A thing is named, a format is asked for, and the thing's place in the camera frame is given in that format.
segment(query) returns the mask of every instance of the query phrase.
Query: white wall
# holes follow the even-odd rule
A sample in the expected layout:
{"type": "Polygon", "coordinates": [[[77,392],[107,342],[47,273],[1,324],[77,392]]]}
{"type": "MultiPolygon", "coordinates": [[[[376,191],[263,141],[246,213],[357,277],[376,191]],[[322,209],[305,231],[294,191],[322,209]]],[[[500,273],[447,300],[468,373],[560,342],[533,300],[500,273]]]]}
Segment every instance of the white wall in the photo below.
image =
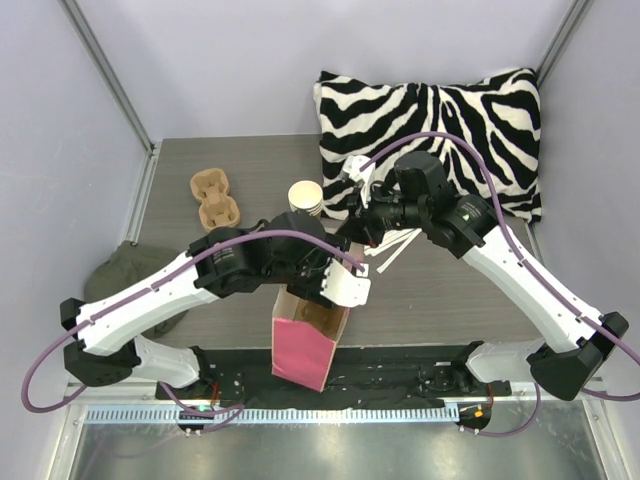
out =
{"type": "MultiPolygon", "coordinates": [[[[547,266],[603,312],[631,324],[640,349],[640,9],[593,2],[542,88],[543,220],[547,266]]],[[[640,391],[640,368],[620,352],[605,365],[613,393],[640,391]]],[[[640,478],[640,402],[609,404],[627,460],[640,478]]]]}
{"type": "MultiPolygon", "coordinates": [[[[121,240],[144,153],[57,2],[5,2],[0,65],[0,478],[36,479],[61,416],[25,411],[22,377],[121,240]]],[[[33,399],[66,380],[54,354],[33,399]]]]}
{"type": "Polygon", "coordinates": [[[79,0],[149,135],[318,129],[321,69],[372,83],[537,67],[571,0],[79,0]]]}

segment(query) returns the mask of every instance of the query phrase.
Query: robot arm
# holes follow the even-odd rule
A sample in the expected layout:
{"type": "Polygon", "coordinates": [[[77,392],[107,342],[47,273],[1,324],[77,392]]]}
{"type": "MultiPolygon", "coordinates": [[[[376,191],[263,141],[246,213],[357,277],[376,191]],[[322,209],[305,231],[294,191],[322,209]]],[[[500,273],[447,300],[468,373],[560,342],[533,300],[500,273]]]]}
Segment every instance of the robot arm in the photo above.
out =
{"type": "Polygon", "coordinates": [[[91,323],[65,347],[66,369],[88,386],[109,385],[134,376],[174,388],[208,387],[215,373],[198,347],[171,348],[141,333],[184,310],[234,293],[250,293],[265,283],[286,284],[290,293],[326,307],[354,307],[366,302],[368,279],[347,270],[332,254],[299,239],[251,240],[185,268],[191,258],[219,242],[258,230],[279,229],[307,233],[341,251],[350,245],[344,238],[327,234],[319,220],[306,214],[284,213],[248,230],[216,229],[191,244],[162,271],[122,292],[91,304],[75,299],[63,302],[65,328],[91,323]]]}
{"type": "MultiPolygon", "coordinates": [[[[366,170],[363,172],[366,175],[358,172],[360,176],[355,176],[351,172],[358,169],[350,167],[352,163],[364,165],[366,158],[353,157],[346,162],[348,167],[344,173],[358,188],[348,199],[349,217],[337,233],[375,247],[387,230],[421,229],[432,243],[446,248],[493,281],[527,315],[545,341],[526,358],[531,376],[556,397],[575,398],[614,347],[580,317],[595,320],[618,338],[628,329],[627,321],[617,312],[602,315],[580,300],[540,265],[508,230],[524,257],[518,259],[501,231],[495,210],[476,195],[456,195],[437,158],[426,152],[411,152],[398,159],[394,173],[399,191],[385,187],[382,182],[372,182],[372,175],[366,170]],[[524,268],[524,261],[568,299],[568,305],[524,268]],[[582,315],[576,316],[570,307],[575,307],[574,310],[582,315]]],[[[490,346],[483,345],[478,354],[490,350],[490,346]]],[[[491,365],[492,361],[495,364],[504,359],[489,357],[485,362],[474,362],[478,358],[479,355],[472,354],[468,367],[481,381],[507,379],[493,378],[500,369],[491,365]]]]}

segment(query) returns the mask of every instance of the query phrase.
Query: cardboard box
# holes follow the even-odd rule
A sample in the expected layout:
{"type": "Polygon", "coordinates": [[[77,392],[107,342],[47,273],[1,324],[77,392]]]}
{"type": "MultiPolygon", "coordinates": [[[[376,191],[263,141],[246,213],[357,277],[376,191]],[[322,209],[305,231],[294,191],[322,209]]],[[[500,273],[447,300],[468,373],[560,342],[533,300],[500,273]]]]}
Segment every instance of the cardboard box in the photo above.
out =
{"type": "MultiPolygon", "coordinates": [[[[362,246],[350,253],[363,258],[362,246]]],[[[271,373],[321,392],[327,381],[338,341],[349,318],[349,308],[321,307],[280,287],[273,306],[271,373]]]]}

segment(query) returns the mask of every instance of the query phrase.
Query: stack of paper cups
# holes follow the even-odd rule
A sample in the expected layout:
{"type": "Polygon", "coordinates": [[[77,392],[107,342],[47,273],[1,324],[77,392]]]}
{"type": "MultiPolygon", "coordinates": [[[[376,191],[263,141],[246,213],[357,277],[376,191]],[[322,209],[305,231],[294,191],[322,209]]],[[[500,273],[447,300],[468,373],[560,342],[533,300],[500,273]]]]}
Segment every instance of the stack of paper cups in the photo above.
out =
{"type": "Polygon", "coordinates": [[[322,187],[316,182],[302,180],[289,189],[289,207],[292,212],[307,212],[314,217],[322,212],[322,187]]]}

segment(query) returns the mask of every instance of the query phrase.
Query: black and white striped cushion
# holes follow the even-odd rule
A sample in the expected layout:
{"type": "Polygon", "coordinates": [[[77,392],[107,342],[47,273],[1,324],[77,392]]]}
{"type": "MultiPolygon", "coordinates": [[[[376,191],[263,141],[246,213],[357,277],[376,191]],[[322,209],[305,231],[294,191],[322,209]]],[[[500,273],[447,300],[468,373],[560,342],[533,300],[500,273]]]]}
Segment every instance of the black and white striped cushion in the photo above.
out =
{"type": "MultiPolygon", "coordinates": [[[[314,86],[322,139],[324,213],[344,219],[353,186],[339,173],[349,155],[371,157],[406,135],[436,130],[464,138],[493,175],[503,210],[529,222],[540,220],[538,151],[540,98],[535,73],[514,70],[475,85],[403,83],[369,86],[322,72],[314,86]]],[[[412,150],[427,150],[444,164],[461,194],[489,198],[482,173],[467,152],[440,138],[417,139],[381,159],[375,179],[395,185],[393,164],[412,150]]]]}

